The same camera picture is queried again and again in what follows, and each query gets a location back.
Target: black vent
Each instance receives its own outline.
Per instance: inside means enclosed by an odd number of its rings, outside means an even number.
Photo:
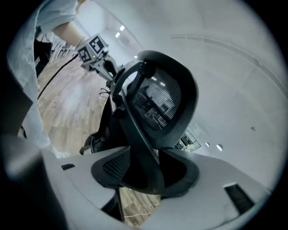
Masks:
[[[175,115],[181,101],[181,90],[176,80],[156,68],[152,78],[144,79],[132,106],[154,131],[162,130]]]
[[[62,167],[63,170],[67,170],[67,169],[75,167],[75,165],[73,165],[73,164],[64,164],[64,165],[61,165],[61,167]]]
[[[130,166],[130,154],[125,152],[112,160],[106,162],[103,166],[104,171],[117,180],[122,180]]]
[[[254,202],[248,197],[248,195],[240,188],[238,184],[225,186],[224,189],[240,214],[245,213],[254,206]]]

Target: white cloth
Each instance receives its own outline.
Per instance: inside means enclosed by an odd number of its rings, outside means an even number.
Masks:
[[[63,23],[73,21],[76,16],[76,5],[77,0],[44,1],[20,28],[7,52],[8,66],[23,87],[24,93],[33,101],[33,105],[22,124],[26,136],[39,148],[53,151],[57,158],[65,157],[67,154],[61,154],[54,149],[43,129],[43,123],[37,109],[34,36],[36,27],[40,27],[43,33],[47,33]]]
[[[37,37],[36,40],[39,42],[44,42],[44,43],[52,43],[54,38],[54,33],[53,32],[48,32],[48,33],[43,33],[41,32]]]

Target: black cable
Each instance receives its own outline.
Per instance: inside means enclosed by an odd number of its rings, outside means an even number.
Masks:
[[[48,83],[46,84],[46,86],[42,89],[41,93],[38,95],[38,98],[40,98],[40,96],[42,95],[43,91],[46,89],[46,87],[50,84],[50,82],[53,80],[53,78],[60,72],[60,70],[62,70],[66,65],[68,65],[70,62],[72,62],[75,58],[78,57],[78,54],[76,54],[74,57],[72,57],[68,62],[66,62],[64,65],[61,66],[60,69],[58,69],[58,71],[51,77],[51,79],[48,81]]]

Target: wooden floor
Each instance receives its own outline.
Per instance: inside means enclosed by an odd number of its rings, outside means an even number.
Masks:
[[[46,66],[38,77],[40,91],[70,58],[61,58]],[[89,134],[98,130],[107,100],[107,94],[99,95],[106,81],[95,72],[86,72],[80,65],[81,61],[76,58],[64,67],[39,100],[44,129],[52,143],[58,151],[71,155],[78,155]],[[131,226],[143,223],[160,204],[159,196],[127,188],[120,189],[120,196],[125,221]]]

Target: white sleeve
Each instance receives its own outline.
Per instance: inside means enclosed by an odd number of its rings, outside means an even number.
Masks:
[[[76,16],[77,0],[49,0],[40,9],[36,26],[47,33],[56,27],[71,22]]]

